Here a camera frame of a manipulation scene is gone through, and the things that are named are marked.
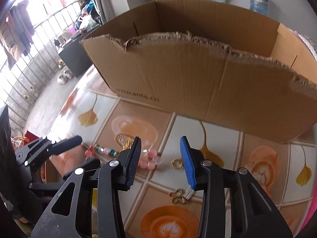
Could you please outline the gold pendant charm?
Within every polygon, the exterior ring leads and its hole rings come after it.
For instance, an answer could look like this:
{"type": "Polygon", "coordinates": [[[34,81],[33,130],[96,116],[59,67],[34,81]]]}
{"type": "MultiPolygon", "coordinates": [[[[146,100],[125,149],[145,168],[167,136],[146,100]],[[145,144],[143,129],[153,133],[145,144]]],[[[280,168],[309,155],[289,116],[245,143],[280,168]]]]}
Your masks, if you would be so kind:
{"type": "Polygon", "coordinates": [[[134,138],[127,134],[117,134],[115,137],[116,143],[123,149],[130,149],[134,142],[134,138]]]}

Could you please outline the gold clover rhinestone earring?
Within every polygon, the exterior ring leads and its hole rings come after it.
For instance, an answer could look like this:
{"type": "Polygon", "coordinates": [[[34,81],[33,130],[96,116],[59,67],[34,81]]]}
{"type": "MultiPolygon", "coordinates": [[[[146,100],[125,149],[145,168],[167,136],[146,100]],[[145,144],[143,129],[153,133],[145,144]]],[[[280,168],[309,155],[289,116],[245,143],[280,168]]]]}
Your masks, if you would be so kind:
{"type": "Polygon", "coordinates": [[[176,189],[169,193],[170,200],[173,204],[188,204],[195,191],[189,187],[187,190],[176,189]]]}

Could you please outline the rhinestone bar earring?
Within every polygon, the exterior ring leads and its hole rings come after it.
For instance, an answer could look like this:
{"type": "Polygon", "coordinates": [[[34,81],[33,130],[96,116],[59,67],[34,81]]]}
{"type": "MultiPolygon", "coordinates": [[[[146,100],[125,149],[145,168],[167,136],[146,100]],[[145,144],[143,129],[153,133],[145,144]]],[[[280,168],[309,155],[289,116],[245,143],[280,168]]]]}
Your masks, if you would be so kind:
{"type": "Polygon", "coordinates": [[[259,172],[253,172],[252,175],[259,184],[265,183],[265,177],[263,176],[263,174],[259,172]]]}

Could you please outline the red gift bag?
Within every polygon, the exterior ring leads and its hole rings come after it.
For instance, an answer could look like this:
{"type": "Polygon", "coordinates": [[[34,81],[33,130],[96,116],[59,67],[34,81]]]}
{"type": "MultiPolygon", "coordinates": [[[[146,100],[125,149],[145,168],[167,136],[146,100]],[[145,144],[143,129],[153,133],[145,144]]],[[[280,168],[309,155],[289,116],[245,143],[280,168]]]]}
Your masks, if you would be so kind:
{"type": "Polygon", "coordinates": [[[35,141],[36,139],[38,139],[39,137],[34,135],[33,133],[26,131],[25,135],[24,135],[24,145],[27,145],[28,143],[35,141]]]}

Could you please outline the patterned tablecloth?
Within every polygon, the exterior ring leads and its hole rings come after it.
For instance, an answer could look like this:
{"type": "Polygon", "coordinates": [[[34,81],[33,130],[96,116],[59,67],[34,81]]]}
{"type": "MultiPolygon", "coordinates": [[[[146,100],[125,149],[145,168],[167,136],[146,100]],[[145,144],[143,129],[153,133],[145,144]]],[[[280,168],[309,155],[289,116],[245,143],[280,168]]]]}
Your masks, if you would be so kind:
{"type": "Polygon", "coordinates": [[[82,144],[52,156],[42,178],[55,182],[99,149],[98,158],[112,160],[122,148],[117,134],[142,140],[141,165],[130,191],[120,192],[122,220],[130,237],[195,237],[201,214],[202,192],[188,204],[173,204],[169,193],[189,185],[180,157],[180,138],[215,159],[226,169],[244,167],[265,177],[260,184],[281,212],[292,233],[306,204],[294,204],[290,184],[291,142],[275,143],[236,130],[167,113],[117,97],[91,67],[81,79],[49,84],[49,108],[58,114],[49,131],[51,140],[79,135],[82,144]]]}

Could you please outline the pink floral blanket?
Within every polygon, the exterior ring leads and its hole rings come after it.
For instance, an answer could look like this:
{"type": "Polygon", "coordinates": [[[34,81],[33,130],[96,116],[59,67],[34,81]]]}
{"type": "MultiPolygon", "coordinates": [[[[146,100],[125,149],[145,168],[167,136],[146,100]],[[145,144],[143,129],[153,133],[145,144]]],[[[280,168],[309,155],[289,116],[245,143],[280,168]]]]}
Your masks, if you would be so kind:
{"type": "Polygon", "coordinates": [[[298,235],[308,224],[316,210],[316,125],[291,142],[291,166],[289,172],[290,192],[296,195],[296,206],[306,204],[294,235],[298,235]]]}

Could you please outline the white shoe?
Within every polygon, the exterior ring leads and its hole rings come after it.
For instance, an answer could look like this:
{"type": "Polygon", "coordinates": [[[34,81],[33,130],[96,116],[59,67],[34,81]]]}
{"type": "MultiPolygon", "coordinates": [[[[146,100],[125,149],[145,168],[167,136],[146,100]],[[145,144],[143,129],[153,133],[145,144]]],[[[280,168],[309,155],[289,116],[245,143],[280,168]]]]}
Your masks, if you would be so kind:
{"type": "Polygon", "coordinates": [[[57,82],[58,82],[59,84],[66,84],[66,83],[68,82],[68,77],[66,77],[66,76],[63,75],[63,74],[60,74],[60,75],[58,75],[58,77],[57,77],[57,82]]]}
{"type": "Polygon", "coordinates": [[[74,77],[74,74],[69,69],[64,70],[63,73],[68,79],[72,79],[74,77]]]}

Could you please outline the dark grey cabinet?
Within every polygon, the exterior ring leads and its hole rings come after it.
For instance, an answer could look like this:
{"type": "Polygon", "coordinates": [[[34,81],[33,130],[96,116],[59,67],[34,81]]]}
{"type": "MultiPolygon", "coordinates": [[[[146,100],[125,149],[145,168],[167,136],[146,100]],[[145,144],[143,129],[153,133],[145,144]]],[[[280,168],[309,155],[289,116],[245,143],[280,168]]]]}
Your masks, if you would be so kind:
{"type": "Polygon", "coordinates": [[[92,62],[80,42],[96,29],[97,27],[79,35],[74,40],[65,44],[59,52],[59,57],[76,78],[80,77],[92,66],[92,62]]]}

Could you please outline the brown cardboard box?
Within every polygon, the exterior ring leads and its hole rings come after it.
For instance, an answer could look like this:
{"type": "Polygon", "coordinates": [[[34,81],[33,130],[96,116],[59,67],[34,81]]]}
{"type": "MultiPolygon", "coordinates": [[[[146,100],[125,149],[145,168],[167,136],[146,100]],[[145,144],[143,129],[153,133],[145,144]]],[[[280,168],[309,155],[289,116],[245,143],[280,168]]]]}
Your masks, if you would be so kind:
{"type": "Polygon", "coordinates": [[[121,97],[278,143],[316,123],[316,59],[285,25],[248,9],[149,2],[81,44],[121,97]]]}

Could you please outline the blue water bottle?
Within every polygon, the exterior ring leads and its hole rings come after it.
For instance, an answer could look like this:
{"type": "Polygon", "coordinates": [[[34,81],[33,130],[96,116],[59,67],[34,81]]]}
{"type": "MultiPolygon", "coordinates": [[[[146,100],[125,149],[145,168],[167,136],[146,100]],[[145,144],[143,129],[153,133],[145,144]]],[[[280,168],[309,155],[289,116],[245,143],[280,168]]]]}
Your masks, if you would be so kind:
{"type": "Polygon", "coordinates": [[[269,0],[250,0],[249,9],[266,16],[268,13],[268,3],[269,0]]]}

